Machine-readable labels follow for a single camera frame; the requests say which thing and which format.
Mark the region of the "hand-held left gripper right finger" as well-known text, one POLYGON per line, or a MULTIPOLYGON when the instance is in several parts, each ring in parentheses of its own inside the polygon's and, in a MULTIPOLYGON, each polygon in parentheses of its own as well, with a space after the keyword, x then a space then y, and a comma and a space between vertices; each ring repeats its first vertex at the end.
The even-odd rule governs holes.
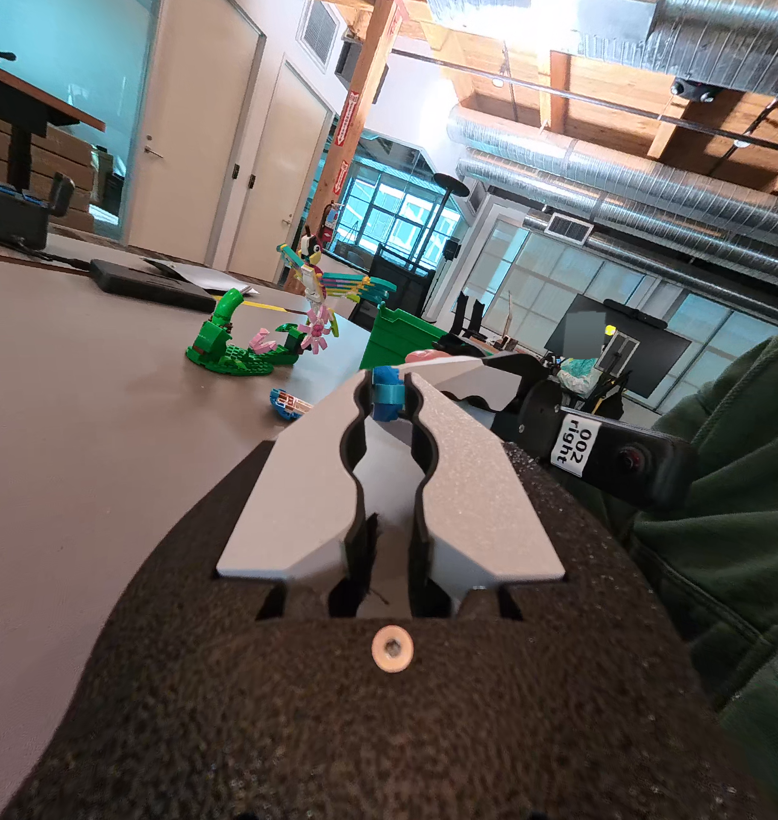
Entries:
POLYGON ((563 581, 566 571, 501 440, 417 373, 405 375, 414 493, 408 601, 450 617, 474 590, 563 581))

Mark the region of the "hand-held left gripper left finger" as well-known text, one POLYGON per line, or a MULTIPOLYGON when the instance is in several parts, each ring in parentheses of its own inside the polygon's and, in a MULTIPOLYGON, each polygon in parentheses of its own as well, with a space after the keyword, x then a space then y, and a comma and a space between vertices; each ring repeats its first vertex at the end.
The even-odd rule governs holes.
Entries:
POLYGON ((372 377, 359 371, 272 443, 216 571, 223 578, 353 577, 363 547, 372 377))

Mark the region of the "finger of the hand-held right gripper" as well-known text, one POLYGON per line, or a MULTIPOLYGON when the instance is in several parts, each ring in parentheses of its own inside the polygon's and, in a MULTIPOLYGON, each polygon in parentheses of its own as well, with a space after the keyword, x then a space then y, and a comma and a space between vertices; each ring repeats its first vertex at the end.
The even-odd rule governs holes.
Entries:
POLYGON ((468 414, 471 418, 475 421, 486 427, 489 431, 494 424, 497 414, 491 410, 488 410, 484 407, 477 407, 474 404, 471 404, 469 401, 462 399, 459 401, 455 401, 456 406, 462 408, 466 414, 468 414))
POLYGON ((523 377, 476 357, 436 357, 400 365, 400 375, 416 374, 455 401, 489 412, 504 411, 516 397, 523 377))

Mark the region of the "blue lego piece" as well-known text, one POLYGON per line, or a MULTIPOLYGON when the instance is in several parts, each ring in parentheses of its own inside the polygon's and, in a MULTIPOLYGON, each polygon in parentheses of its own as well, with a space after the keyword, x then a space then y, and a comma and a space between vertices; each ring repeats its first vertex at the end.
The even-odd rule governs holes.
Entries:
POLYGON ((405 384, 395 366, 377 366, 372 370, 372 418, 375 422, 394 422, 405 407, 405 384))

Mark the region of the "blue white brown lego assembly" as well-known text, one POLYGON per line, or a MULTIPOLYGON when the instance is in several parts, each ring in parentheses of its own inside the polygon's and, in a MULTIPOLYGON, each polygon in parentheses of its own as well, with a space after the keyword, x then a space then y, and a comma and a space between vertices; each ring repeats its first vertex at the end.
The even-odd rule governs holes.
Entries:
POLYGON ((270 403, 276 413, 288 422, 294 422, 313 409, 313 405, 278 388, 270 392, 270 403))

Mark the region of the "green plastic bin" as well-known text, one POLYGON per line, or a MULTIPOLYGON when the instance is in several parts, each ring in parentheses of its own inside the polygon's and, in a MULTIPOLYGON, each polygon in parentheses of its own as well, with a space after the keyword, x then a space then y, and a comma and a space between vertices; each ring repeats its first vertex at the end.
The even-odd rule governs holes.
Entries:
POLYGON ((401 309, 390 309, 382 302, 358 369, 403 364, 408 354, 432 349, 445 334, 437 325, 401 309))

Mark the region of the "black television screen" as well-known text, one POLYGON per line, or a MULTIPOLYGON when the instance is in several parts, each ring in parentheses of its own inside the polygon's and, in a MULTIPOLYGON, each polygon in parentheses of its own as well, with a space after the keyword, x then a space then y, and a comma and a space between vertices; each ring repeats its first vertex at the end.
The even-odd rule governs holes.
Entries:
POLYGON ((565 326, 568 318, 581 313, 604 313, 604 325, 613 326, 615 335, 635 342, 630 354, 620 354, 619 359, 614 360, 615 344, 606 340, 606 365, 599 369, 617 377, 626 375, 624 387, 642 398, 650 397, 690 345, 688 340, 669 331, 668 324, 661 319, 612 299, 597 302, 578 295, 549 335, 545 344, 547 352, 561 357, 575 357, 562 351, 565 326))

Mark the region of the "black floor lamp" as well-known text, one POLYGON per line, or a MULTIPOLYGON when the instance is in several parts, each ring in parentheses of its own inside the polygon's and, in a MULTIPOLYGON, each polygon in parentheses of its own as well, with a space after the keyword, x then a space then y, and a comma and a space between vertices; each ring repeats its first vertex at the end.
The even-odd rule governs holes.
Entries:
POLYGON ((426 305, 431 299, 432 288, 435 285, 439 265, 444 258, 445 244, 450 240, 453 228, 446 226, 443 231, 437 227, 442 213, 453 196, 463 199, 468 196, 466 185, 459 179, 445 173, 435 173, 434 182, 442 189, 439 201, 426 222, 426 230, 419 242, 417 255, 414 260, 414 269, 421 279, 421 292, 417 299, 415 314, 423 317, 426 305))

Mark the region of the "white paper sheet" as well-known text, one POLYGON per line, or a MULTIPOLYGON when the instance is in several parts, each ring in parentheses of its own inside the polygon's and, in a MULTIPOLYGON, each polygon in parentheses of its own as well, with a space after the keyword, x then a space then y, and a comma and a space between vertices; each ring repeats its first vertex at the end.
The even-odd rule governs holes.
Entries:
POLYGON ((238 290, 245 298, 258 295, 258 290, 251 283, 212 268, 151 258, 142 258, 142 261, 170 279, 193 284, 204 291, 226 293, 229 290, 238 290))

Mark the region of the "black case with lid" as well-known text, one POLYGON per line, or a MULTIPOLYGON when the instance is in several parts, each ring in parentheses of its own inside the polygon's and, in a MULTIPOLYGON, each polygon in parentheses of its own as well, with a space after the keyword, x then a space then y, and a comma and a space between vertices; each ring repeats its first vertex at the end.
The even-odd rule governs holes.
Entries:
POLYGON ((47 200, 0 183, 0 243, 43 251, 50 217, 66 215, 75 191, 74 180, 60 172, 53 176, 47 200))

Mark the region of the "stack of cardboard boxes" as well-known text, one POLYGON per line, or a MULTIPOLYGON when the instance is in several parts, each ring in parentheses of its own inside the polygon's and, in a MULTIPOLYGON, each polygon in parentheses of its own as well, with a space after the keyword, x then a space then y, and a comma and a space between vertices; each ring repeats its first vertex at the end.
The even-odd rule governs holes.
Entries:
MULTIPOLYGON (((6 181, 10 138, 11 127, 0 120, 0 182, 6 181)), ((94 217, 88 210, 94 186, 91 150, 88 143, 54 126, 48 126, 45 138, 31 138, 29 192, 38 199, 47 200, 56 172, 70 178, 76 187, 66 215, 51 217, 52 224, 75 231, 94 232, 94 217)))

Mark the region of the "wooden standing desk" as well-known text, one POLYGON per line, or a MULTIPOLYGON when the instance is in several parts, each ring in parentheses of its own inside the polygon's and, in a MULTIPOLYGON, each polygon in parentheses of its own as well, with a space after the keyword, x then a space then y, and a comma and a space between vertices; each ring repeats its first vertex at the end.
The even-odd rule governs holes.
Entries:
POLYGON ((11 126, 6 181, 22 192, 29 188, 32 138, 45 138, 49 126, 86 125, 104 133, 106 123, 0 67, 0 120, 11 126))

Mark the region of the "white duct vent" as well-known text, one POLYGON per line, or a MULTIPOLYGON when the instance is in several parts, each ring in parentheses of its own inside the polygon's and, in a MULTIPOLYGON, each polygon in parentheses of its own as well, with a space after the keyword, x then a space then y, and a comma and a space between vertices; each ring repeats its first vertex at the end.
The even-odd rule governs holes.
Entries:
POLYGON ((584 246, 594 230, 595 226, 588 221, 554 212, 548 219, 544 233, 567 243, 584 246))

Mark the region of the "silver air duct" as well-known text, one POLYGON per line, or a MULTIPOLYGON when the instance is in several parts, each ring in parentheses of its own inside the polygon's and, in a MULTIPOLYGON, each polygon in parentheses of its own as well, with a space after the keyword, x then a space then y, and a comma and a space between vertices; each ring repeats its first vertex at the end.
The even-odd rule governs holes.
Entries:
POLYGON ((778 98, 778 1, 430 1, 460 33, 778 98))
POLYGON ((467 149, 778 247, 773 194, 460 106, 446 132, 467 149))
POLYGON ((584 243, 575 243, 565 235, 549 231, 549 222, 553 217, 571 220, 570 216, 560 212, 544 213, 528 208, 522 217, 522 226, 604 259, 621 262, 639 272, 659 276, 696 295, 778 325, 778 277, 770 273, 746 267, 728 267, 722 261, 704 259, 691 251, 670 249, 596 224, 590 225, 591 230, 584 243))

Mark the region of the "black wall speaker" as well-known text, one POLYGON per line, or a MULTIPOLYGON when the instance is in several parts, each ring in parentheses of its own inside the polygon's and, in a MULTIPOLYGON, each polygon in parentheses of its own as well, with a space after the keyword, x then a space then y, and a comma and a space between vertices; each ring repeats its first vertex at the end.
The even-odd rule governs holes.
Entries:
POLYGON ((349 90, 358 58, 362 52, 362 43, 349 36, 342 37, 341 42, 341 52, 336 63, 334 74, 342 83, 342 86, 346 90, 349 90))

